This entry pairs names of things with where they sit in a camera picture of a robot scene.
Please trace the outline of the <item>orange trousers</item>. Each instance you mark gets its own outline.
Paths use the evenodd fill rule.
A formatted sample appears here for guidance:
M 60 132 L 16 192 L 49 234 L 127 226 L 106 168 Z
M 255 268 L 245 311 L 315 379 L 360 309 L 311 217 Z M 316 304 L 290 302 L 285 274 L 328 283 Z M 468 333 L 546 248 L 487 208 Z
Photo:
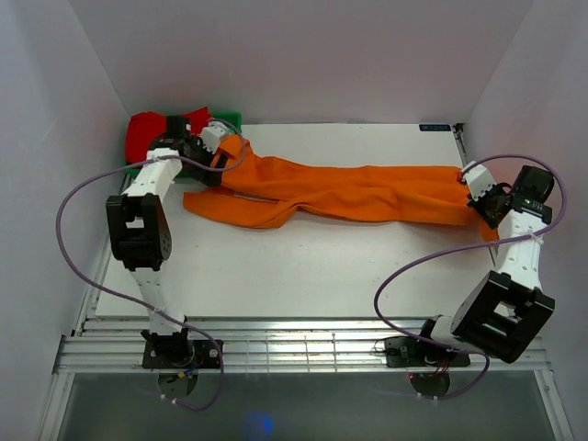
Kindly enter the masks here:
M 477 225 L 483 241 L 499 237 L 468 207 L 469 192 L 455 166 L 310 166 L 259 156 L 236 135 L 220 150 L 231 168 L 220 185 L 183 196 L 185 210 L 211 221 L 276 229 L 307 211 L 345 221 Z

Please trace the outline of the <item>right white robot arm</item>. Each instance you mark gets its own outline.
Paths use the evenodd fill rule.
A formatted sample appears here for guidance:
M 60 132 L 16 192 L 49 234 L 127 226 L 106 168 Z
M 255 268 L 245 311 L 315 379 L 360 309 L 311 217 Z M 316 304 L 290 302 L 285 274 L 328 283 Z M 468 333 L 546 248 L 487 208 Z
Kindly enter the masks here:
M 513 363 L 555 310 L 539 279 L 542 229 L 552 221 L 546 203 L 555 185 L 551 172 L 525 165 L 512 184 L 496 182 L 482 165 L 466 168 L 470 208 L 497 232 L 503 244 L 490 270 L 451 316 L 428 320 L 415 341 L 417 358 L 435 365 L 448 353 L 478 349 Z

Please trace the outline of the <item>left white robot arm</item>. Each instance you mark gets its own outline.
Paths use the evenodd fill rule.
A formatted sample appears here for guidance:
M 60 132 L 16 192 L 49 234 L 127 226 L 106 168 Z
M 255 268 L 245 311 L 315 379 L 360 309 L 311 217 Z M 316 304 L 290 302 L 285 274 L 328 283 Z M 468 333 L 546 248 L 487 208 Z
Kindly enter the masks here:
M 239 130 L 223 119 L 208 118 L 199 131 L 187 116 L 164 118 L 164 127 L 148 138 L 145 158 L 132 161 L 141 170 L 121 194 L 107 199 L 107 226 L 111 251 L 139 287 L 138 302 L 151 314 L 150 328 L 141 335 L 154 346 L 164 345 L 164 357 L 175 367 L 194 358 L 195 346 L 187 339 L 187 318 L 162 286 L 164 264 L 172 252 L 172 235 L 163 199 L 182 172 L 183 161 L 196 168 L 204 183 L 228 171 L 228 155 L 215 165 L 220 144 Z

